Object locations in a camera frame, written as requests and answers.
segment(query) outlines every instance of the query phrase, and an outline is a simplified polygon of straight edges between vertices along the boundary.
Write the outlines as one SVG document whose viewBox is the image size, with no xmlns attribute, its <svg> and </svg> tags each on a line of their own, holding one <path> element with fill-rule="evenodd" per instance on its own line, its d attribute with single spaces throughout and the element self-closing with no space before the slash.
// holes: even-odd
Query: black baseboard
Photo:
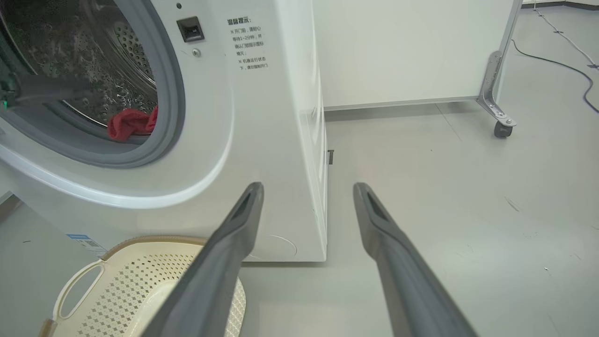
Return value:
<svg viewBox="0 0 599 337">
<path fill-rule="evenodd" d="M 541 3 L 537 4 L 537 8 L 556 7 L 556 6 L 566 6 L 566 7 L 578 8 L 578 9 L 587 10 L 587 11 L 599 11 L 599 6 L 597 6 L 597 5 L 579 4 L 578 2 L 570 2 L 570 1 L 552 1 L 552 2 L 541 2 Z M 522 8 L 534 8 L 534 4 L 522 4 Z"/>
</svg>

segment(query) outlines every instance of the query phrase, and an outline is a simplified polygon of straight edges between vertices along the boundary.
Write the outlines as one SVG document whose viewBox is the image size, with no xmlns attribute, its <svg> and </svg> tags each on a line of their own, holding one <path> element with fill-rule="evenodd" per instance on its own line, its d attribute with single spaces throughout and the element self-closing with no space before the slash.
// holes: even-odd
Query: front-loading washing machine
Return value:
<svg viewBox="0 0 599 337">
<path fill-rule="evenodd" d="M 2 1 L 0 179 L 98 255 L 208 237 L 246 186 L 247 261 L 326 259 L 326 134 L 309 0 Z M 113 140 L 124 109 L 150 133 Z"/>
</svg>

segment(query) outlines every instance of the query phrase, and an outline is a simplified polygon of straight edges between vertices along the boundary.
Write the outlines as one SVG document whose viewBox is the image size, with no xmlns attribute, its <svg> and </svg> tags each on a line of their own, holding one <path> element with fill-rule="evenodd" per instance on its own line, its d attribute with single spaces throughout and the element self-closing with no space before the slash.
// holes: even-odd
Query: basket hole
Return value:
<svg viewBox="0 0 599 337">
<path fill-rule="evenodd" d="M 88 289 L 92 286 L 93 282 L 96 280 L 100 272 L 102 271 L 102 267 L 95 266 L 90 271 L 88 271 L 85 275 L 83 275 L 71 288 L 68 294 L 66 294 L 66 298 L 64 303 L 62 304 L 62 308 L 60 309 L 60 315 L 63 317 L 67 317 L 71 315 L 71 311 L 75 309 L 81 298 L 85 295 Z"/>
</svg>

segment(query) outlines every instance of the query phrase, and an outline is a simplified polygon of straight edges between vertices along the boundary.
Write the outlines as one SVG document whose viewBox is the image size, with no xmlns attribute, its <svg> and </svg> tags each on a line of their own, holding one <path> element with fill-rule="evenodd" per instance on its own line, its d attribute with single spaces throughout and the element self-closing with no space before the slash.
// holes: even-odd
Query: stainless steel drum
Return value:
<svg viewBox="0 0 599 337">
<path fill-rule="evenodd" d="M 3 0 L 2 23 L 33 73 L 89 79 L 65 104 L 106 126 L 125 108 L 150 113 L 156 83 L 135 32 L 112 0 Z"/>
</svg>

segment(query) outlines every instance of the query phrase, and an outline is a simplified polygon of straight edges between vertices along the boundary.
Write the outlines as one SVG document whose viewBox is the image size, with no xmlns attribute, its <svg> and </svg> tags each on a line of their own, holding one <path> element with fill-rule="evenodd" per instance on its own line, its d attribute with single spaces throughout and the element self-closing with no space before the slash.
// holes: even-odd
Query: laundry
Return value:
<svg viewBox="0 0 599 337">
<path fill-rule="evenodd" d="M 124 109 L 108 121 L 108 136 L 124 142 L 132 134 L 144 134 L 154 131 L 158 118 L 158 106 L 147 113 L 135 109 Z"/>
</svg>

